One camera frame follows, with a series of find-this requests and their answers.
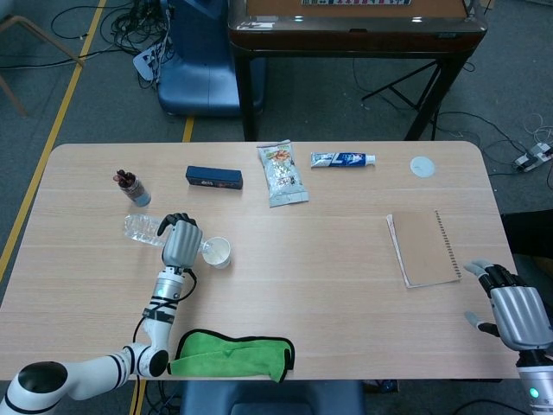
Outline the grey power strip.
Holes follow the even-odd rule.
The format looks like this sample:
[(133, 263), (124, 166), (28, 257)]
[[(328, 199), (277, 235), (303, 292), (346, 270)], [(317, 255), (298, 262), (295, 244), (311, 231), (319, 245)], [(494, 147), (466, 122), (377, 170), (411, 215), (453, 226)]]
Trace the grey power strip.
[(547, 163), (553, 158), (553, 147), (546, 143), (537, 143), (517, 158), (514, 163), (517, 171), (529, 172)]

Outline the silver snack bag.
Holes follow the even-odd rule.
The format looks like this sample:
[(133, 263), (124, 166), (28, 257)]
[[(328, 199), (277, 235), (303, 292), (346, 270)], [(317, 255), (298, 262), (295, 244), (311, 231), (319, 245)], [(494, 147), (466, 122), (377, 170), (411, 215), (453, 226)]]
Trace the silver snack bag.
[(271, 208), (309, 201), (289, 140), (259, 145), (257, 153), (264, 168)]

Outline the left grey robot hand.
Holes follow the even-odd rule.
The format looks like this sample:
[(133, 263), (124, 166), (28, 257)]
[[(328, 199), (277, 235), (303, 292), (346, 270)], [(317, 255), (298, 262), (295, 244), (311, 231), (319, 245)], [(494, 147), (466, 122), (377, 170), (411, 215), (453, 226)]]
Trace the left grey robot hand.
[(167, 267), (191, 269), (194, 266), (203, 232), (196, 220), (186, 213), (166, 215), (157, 230), (161, 236), (169, 227), (169, 236), (162, 251), (162, 262)]

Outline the white paper cup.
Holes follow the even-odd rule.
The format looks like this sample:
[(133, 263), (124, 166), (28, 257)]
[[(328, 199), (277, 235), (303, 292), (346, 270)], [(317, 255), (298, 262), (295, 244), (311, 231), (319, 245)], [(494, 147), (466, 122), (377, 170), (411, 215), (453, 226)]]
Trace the white paper cup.
[(231, 263), (231, 252), (231, 245), (227, 239), (213, 237), (204, 242), (201, 254), (208, 265), (223, 269)]

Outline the dark blue rectangular box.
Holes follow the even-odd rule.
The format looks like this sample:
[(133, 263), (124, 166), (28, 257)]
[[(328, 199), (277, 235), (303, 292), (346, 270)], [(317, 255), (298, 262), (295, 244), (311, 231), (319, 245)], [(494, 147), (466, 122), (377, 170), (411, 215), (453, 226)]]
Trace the dark blue rectangular box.
[(185, 177), (190, 185), (195, 186), (236, 190), (243, 188), (240, 170), (188, 166)]

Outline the brown spiral notebook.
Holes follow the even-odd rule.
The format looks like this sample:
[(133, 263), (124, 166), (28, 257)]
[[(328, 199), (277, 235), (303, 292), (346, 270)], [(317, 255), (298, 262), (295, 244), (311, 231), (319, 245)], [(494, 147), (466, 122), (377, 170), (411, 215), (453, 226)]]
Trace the brown spiral notebook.
[(394, 212), (386, 221), (408, 288), (461, 280), (461, 268), (438, 211)]

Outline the small jar with red sticks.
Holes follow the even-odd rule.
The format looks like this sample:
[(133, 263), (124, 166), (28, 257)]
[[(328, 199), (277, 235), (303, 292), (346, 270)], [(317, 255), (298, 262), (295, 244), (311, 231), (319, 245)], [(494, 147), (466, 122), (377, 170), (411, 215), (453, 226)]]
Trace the small jar with red sticks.
[(113, 181), (137, 207), (143, 208), (150, 203), (150, 193), (133, 173), (119, 169), (113, 176)]

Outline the blue white toothpaste tube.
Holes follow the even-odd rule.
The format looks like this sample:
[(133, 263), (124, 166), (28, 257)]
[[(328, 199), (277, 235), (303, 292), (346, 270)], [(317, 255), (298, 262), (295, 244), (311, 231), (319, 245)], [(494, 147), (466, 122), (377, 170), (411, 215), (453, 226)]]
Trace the blue white toothpaste tube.
[(374, 165), (376, 156), (360, 152), (312, 152), (311, 168), (357, 168)]

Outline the blue machine base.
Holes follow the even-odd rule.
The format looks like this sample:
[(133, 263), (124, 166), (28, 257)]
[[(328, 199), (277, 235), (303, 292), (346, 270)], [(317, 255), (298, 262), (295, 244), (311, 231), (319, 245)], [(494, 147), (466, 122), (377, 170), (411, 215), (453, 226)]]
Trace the blue machine base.
[(169, 114), (207, 117), (241, 115), (228, 36), (228, 0), (160, 0), (169, 13), (172, 57), (157, 85)]

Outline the transparent plastic bottle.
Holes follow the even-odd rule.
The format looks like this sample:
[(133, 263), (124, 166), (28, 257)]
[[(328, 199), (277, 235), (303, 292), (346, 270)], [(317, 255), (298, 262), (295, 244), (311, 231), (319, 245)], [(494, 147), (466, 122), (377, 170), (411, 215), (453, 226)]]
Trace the transparent plastic bottle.
[[(170, 228), (167, 227), (163, 234), (158, 236), (157, 230), (162, 220), (147, 214), (127, 215), (124, 218), (124, 235), (135, 241), (163, 248), (169, 236)], [(202, 239), (198, 252), (201, 253), (205, 241)]]

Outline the green microfiber cloth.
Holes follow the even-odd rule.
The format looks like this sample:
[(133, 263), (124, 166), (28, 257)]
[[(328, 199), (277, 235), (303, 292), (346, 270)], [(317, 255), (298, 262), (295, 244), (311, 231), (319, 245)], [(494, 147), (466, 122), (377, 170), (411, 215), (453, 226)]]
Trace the green microfiber cloth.
[(180, 377), (266, 376), (281, 383), (294, 369), (292, 341), (283, 337), (233, 338), (207, 329), (188, 331), (180, 340), (168, 373)]

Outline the dark wooden mahjong table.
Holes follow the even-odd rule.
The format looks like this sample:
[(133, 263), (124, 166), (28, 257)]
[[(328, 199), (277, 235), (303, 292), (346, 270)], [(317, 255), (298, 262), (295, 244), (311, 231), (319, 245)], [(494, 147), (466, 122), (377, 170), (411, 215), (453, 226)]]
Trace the dark wooden mahjong table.
[(421, 137), (486, 35), (480, 0), (409, 6), (301, 6), (300, 0), (228, 0), (244, 139), (257, 140), (251, 61), (265, 57), (429, 59), (435, 69), (405, 135)]

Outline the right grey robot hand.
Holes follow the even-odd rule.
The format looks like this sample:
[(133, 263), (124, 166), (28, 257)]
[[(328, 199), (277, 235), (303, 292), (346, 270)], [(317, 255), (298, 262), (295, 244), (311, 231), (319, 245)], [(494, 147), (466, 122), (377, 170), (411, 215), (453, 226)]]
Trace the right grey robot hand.
[(476, 329), (497, 336), (516, 352), (546, 350), (553, 346), (553, 325), (536, 288), (504, 266), (487, 260), (475, 260), (463, 268), (477, 278), (494, 317), (493, 323), (487, 323), (467, 312), (467, 320)]

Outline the white power strip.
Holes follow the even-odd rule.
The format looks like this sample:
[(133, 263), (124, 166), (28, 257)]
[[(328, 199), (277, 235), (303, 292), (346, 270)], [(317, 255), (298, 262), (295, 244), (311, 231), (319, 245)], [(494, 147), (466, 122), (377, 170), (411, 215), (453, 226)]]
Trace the white power strip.
[(153, 82), (159, 80), (164, 54), (164, 44), (156, 43), (133, 58), (133, 65), (143, 80)]

